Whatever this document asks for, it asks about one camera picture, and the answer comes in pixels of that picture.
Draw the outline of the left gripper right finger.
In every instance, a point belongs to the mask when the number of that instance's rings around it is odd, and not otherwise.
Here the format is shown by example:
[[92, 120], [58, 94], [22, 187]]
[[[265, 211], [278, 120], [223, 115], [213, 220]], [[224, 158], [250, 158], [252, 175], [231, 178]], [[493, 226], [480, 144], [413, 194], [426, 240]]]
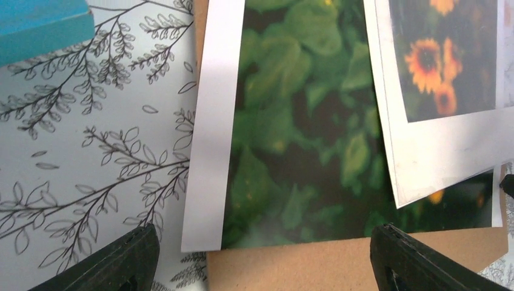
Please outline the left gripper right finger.
[[414, 239], [393, 224], [374, 227], [370, 262], [378, 289], [502, 291], [506, 288]]

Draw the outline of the white mat board passepartout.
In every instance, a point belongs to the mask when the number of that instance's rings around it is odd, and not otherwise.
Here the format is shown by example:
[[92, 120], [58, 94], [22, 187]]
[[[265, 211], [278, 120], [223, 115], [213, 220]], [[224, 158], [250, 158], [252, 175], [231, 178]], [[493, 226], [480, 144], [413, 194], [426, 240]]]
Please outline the white mat board passepartout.
[[504, 1], [365, 1], [396, 206], [513, 158]]

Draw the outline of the sunflower photo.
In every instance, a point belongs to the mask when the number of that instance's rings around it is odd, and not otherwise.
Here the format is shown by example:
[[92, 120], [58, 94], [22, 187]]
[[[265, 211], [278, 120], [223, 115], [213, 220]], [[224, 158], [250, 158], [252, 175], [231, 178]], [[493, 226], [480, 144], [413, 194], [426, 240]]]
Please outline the sunflower photo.
[[195, 1], [183, 252], [501, 227], [495, 171], [397, 209], [362, 1]]

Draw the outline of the teal wooden picture frame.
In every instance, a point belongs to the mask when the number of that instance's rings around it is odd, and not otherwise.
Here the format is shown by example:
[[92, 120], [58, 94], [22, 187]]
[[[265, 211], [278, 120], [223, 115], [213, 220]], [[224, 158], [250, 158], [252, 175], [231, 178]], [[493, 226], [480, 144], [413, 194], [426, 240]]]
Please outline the teal wooden picture frame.
[[79, 44], [94, 36], [86, 1], [1, 1], [1, 65]]

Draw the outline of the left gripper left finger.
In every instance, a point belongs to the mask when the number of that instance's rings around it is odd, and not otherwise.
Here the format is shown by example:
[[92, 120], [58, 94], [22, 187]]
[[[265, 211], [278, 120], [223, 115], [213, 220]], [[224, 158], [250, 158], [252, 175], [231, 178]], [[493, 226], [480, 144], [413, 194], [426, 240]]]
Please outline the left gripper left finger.
[[159, 251], [155, 226], [137, 227], [30, 291], [150, 290]]

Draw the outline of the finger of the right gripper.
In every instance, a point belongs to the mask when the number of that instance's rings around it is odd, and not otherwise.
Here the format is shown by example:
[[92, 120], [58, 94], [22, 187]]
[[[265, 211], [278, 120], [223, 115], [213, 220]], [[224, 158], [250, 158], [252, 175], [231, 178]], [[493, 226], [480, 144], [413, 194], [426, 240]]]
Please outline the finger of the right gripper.
[[514, 174], [506, 174], [499, 184], [499, 188], [509, 197], [514, 198]]

